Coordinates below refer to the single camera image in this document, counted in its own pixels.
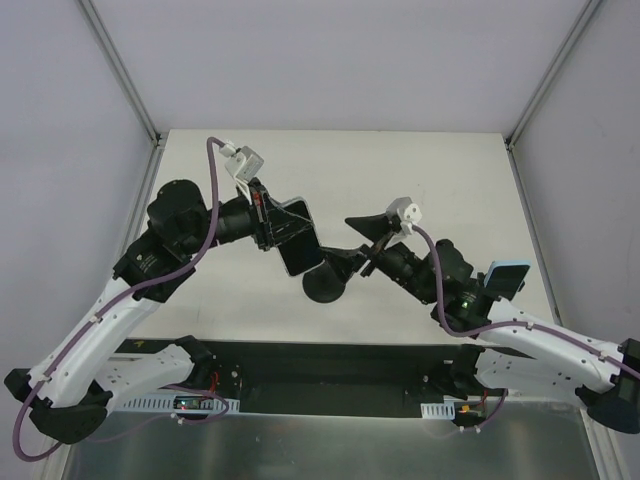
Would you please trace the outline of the black phone stand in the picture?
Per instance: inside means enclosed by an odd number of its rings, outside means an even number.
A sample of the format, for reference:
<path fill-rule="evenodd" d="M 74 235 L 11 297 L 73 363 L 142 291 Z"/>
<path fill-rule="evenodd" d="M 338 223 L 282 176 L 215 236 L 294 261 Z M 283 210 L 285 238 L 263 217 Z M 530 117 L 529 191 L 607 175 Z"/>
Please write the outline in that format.
<path fill-rule="evenodd" d="M 303 275 L 302 287 L 310 300 L 328 304 L 342 296 L 346 289 L 346 282 L 329 264 L 323 263 Z"/>

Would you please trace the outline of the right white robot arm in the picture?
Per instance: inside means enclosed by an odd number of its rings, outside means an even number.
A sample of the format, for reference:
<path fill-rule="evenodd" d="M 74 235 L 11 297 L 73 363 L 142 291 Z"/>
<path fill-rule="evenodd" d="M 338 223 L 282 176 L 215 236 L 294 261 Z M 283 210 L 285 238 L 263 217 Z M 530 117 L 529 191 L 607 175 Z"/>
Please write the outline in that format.
<path fill-rule="evenodd" d="M 433 240 L 410 215 L 345 222 L 368 241 L 355 249 L 324 248 L 329 298 L 337 299 L 354 274 L 379 271 L 431 306 L 448 335 L 474 342 L 449 369 L 456 395 L 481 387 L 538 390 L 584 409 L 604 427 L 638 433 L 638 340 L 600 340 L 526 313 L 513 299 L 528 264 L 495 262 L 487 273 L 476 273 L 451 240 Z"/>

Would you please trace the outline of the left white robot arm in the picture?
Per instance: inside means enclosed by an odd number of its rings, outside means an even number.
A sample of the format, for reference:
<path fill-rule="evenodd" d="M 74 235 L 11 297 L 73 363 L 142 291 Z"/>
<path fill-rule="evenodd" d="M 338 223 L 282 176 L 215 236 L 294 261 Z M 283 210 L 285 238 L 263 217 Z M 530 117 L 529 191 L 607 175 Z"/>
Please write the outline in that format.
<path fill-rule="evenodd" d="M 48 357 L 31 369 L 13 369 L 4 384 L 37 430 L 71 445 L 90 436 L 117 407 L 151 390 L 177 385 L 205 390 L 216 370 L 207 347 L 179 338 L 128 368 L 107 362 L 132 330 L 195 272 L 201 248 L 252 238 L 279 251 L 287 273 L 317 266 L 319 242 L 301 197 L 274 200 L 258 179 L 247 195 L 206 207 L 190 180 L 165 184 L 147 208 L 144 233 L 114 267 L 93 308 Z"/>

